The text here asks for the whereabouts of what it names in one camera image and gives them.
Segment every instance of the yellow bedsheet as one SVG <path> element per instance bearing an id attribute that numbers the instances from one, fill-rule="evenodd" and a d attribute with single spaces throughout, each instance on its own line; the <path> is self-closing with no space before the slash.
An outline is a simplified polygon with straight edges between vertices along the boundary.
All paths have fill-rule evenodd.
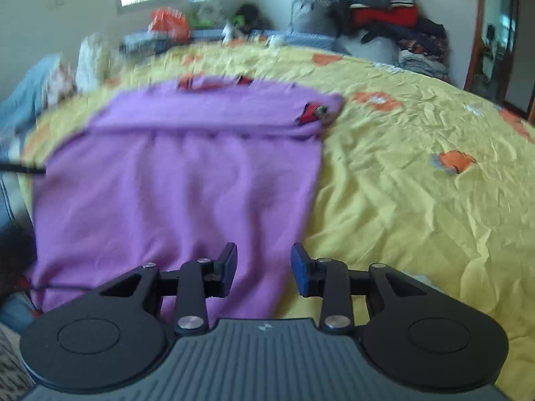
<path id="1" fill-rule="evenodd" d="M 342 93 L 347 104 L 325 136 L 305 248 L 352 269 L 381 261 L 425 275 L 494 317 L 510 342 L 498 386 L 514 400 L 535 398 L 535 132 L 527 123 L 441 81 L 364 60 L 308 48 L 199 45 L 176 48 L 123 74 L 118 87 L 46 114 L 25 159 L 45 161 L 118 89 L 193 73 Z M 450 151 L 465 155 L 438 163 L 461 174 L 437 167 L 434 155 Z M 30 182 L 22 184 L 29 203 Z M 354 306 L 356 321 L 365 322 L 363 300 Z M 300 298 L 289 282 L 277 316 L 317 317 L 319 300 Z"/>

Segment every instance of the clothing stack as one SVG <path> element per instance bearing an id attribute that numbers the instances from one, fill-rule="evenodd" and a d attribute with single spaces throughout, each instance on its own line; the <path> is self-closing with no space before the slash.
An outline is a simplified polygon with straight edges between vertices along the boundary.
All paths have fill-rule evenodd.
<path id="1" fill-rule="evenodd" d="M 353 30 L 366 30 L 361 42 L 376 37 L 394 40 L 398 66 L 450 83 L 447 68 L 448 39 L 442 25 L 419 16 L 416 0 L 330 0 L 349 6 Z"/>

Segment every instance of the orange plastic bag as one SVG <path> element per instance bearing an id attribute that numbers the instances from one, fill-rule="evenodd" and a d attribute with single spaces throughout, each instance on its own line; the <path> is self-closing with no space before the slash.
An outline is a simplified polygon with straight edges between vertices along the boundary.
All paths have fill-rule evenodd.
<path id="1" fill-rule="evenodd" d="M 189 39 L 189 24 L 182 12 L 168 8 L 160 8 L 151 14 L 152 22 L 149 31 L 164 31 L 174 40 Z"/>

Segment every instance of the purple cloth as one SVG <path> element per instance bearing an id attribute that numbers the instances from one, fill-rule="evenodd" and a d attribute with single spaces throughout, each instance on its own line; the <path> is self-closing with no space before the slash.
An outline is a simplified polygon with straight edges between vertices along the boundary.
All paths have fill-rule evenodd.
<path id="1" fill-rule="evenodd" d="M 343 99 L 295 84 L 224 83 L 122 93 L 53 154 L 34 185 L 33 285 L 95 287 L 149 261 L 174 270 L 215 258 L 235 242 L 233 288 L 208 300 L 210 321 L 272 314 L 320 167 L 322 124 L 295 119 L 309 102 L 335 114 Z M 74 297 L 33 294 L 44 311 Z"/>

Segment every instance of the silver bolt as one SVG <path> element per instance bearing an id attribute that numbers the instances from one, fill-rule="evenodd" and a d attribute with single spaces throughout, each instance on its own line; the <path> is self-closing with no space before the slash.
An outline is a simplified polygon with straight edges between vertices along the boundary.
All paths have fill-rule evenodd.
<path id="1" fill-rule="evenodd" d="M 351 320 L 343 315 L 331 315 L 325 318 L 325 325 L 330 329 L 343 329 L 351 324 Z"/>
<path id="2" fill-rule="evenodd" d="M 178 327 L 185 330 L 194 330 L 202 327 L 204 320 L 200 316 L 188 315 L 178 320 Z"/>

